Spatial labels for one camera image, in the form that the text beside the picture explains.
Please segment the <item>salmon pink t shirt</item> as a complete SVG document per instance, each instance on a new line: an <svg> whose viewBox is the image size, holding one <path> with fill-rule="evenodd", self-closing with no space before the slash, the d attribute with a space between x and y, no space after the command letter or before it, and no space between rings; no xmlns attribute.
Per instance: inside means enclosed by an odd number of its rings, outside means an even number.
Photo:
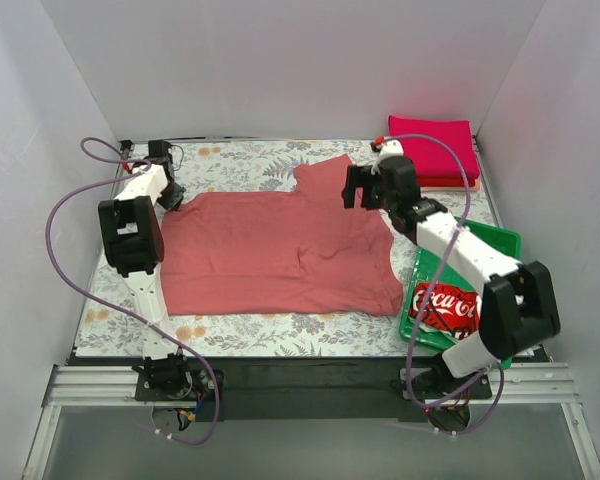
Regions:
<svg viewBox="0 0 600 480"><path fill-rule="evenodd" d="M293 190L198 194L162 221L173 316L397 314L403 286L379 212L346 209L346 155L295 168Z"/></svg>

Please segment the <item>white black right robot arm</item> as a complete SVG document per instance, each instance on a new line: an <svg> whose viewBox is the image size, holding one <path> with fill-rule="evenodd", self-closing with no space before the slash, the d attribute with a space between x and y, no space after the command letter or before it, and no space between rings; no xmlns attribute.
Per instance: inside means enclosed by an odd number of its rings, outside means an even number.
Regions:
<svg viewBox="0 0 600 480"><path fill-rule="evenodd" d="M386 211L399 233L438 256L441 266L460 274L481 300L476 332L434 356L429 370L407 379L408 389L455 397L486 368L560 332L548 268L502 254L440 202L423 197L408 158L391 156L378 167L349 166L342 198L345 208Z"/></svg>

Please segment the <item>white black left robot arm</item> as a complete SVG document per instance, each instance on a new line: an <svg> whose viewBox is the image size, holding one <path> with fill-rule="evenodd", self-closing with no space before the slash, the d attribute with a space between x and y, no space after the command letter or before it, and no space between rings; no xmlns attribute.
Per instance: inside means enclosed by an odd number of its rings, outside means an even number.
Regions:
<svg viewBox="0 0 600 480"><path fill-rule="evenodd" d="M109 266L121 275L134 302L134 311L147 321L142 334L142 364L135 371L145 386L173 400L185 398L193 377L185 369L182 348L171 339L161 286L160 266L165 244L155 207L177 209L184 188L175 181L173 144L148 142L148 155L131 168L139 175L113 199L98 205L104 254Z"/></svg>

